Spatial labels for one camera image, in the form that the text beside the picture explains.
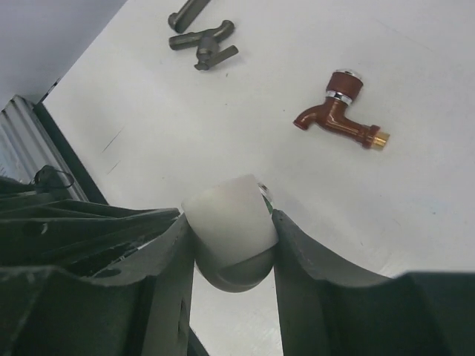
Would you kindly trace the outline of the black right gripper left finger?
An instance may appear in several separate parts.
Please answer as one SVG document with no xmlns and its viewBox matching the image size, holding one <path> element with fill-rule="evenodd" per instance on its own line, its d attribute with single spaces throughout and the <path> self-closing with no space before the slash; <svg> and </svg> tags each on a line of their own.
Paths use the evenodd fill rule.
<svg viewBox="0 0 475 356">
<path fill-rule="evenodd" d="M 185 355 L 193 268 L 185 217 L 97 277 L 3 268 L 1 353 Z"/>
</svg>

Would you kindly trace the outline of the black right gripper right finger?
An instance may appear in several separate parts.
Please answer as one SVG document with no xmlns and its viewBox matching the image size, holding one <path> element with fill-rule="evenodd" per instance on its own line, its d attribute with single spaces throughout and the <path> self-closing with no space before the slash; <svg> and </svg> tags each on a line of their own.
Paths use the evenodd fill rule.
<svg viewBox="0 0 475 356">
<path fill-rule="evenodd" d="M 474 275 L 357 266 L 273 212 L 285 355 L 472 355 Z"/>
</svg>

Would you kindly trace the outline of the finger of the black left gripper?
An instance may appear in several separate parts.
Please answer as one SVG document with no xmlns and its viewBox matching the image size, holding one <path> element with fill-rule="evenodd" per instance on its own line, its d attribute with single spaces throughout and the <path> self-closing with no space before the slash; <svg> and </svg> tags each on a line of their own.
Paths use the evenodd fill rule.
<svg viewBox="0 0 475 356">
<path fill-rule="evenodd" d="M 1 266 L 88 275 L 165 232 L 176 208 L 133 210 L 75 200 L 70 183 L 1 178 Z"/>
</svg>

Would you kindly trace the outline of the white elbow pipe fitting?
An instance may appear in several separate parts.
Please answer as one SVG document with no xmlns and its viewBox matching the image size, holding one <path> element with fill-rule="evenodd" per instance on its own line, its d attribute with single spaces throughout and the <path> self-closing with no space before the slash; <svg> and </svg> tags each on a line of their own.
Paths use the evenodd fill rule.
<svg viewBox="0 0 475 356">
<path fill-rule="evenodd" d="M 182 202 L 195 236 L 197 269 L 221 291 L 253 289 L 274 266 L 278 234 L 258 182 L 243 175 Z"/>
</svg>

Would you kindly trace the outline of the green plastic faucet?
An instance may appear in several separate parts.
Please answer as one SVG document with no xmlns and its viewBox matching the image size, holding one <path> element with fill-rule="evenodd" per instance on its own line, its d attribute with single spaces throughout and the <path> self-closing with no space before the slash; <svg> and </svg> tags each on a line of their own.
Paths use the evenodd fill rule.
<svg viewBox="0 0 475 356">
<path fill-rule="evenodd" d="M 258 187 L 260 189 L 263 200 L 266 203 L 266 207 L 267 207 L 268 212 L 270 214 L 273 214 L 274 204 L 273 204 L 273 198 L 272 198 L 272 194 L 271 194 L 270 190 L 262 182 L 258 182 Z"/>
</svg>

